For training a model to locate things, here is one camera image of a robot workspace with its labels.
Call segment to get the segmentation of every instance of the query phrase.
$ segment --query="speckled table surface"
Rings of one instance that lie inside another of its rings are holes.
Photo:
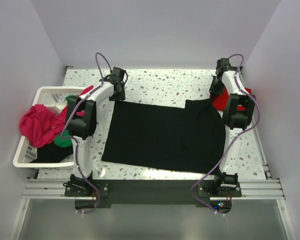
[[[125,85],[126,101],[167,107],[185,107],[185,101],[209,97],[211,74],[215,70],[191,69],[127,69]],[[97,69],[68,69],[64,86],[88,87],[100,79]],[[114,102],[106,100],[98,108],[98,127],[91,141],[91,159],[94,179],[136,180],[195,180],[203,175],[192,172],[176,172],[119,163],[101,161],[112,118]],[[238,160],[240,180],[264,180],[263,157],[255,131],[243,135]],[[39,179],[68,179],[72,170],[41,169]]]

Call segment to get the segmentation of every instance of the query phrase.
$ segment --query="folded red cloth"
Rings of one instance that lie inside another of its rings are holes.
[[[251,89],[250,88],[246,88],[245,89],[249,94],[251,94]],[[228,101],[228,98],[229,98],[229,94],[228,94],[228,91],[226,88],[224,88],[224,93],[217,96],[213,102],[212,102],[212,105],[217,109],[217,110],[220,110],[220,111],[224,111],[226,109],[226,104],[227,104],[227,101]],[[237,108],[238,110],[240,111],[244,111],[246,110],[245,107],[243,106],[238,106]]]
[[[93,86],[87,87],[80,95],[86,94],[91,89]],[[43,104],[36,104],[22,117],[19,123],[20,132],[26,136],[33,147],[42,148],[44,145],[50,144],[63,130],[67,110],[68,107],[65,107],[56,116]]]

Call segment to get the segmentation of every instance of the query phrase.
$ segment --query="laundry basket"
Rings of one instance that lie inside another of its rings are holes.
[[[33,104],[43,104],[50,111],[58,114],[67,105],[66,97],[69,95],[79,95],[84,87],[68,87],[68,86],[44,86],[37,91]],[[21,136],[18,148],[14,155],[13,165],[17,168],[33,168],[33,169],[72,169],[73,158],[68,157],[58,163],[31,163],[37,158],[37,148],[30,145],[25,136]]]

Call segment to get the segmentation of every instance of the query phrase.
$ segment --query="pink cloth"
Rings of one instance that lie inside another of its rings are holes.
[[[86,94],[91,89],[93,86],[87,87],[80,95]],[[56,116],[42,104],[32,106],[20,121],[21,134],[26,136],[35,148],[42,148],[44,145],[52,143],[66,124],[67,110],[68,107],[65,107]]]

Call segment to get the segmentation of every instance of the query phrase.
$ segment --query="gray floor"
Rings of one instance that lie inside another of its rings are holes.
[[[227,222],[190,205],[113,205],[81,216],[73,200],[32,200],[21,240],[286,240],[275,200],[237,200]]]

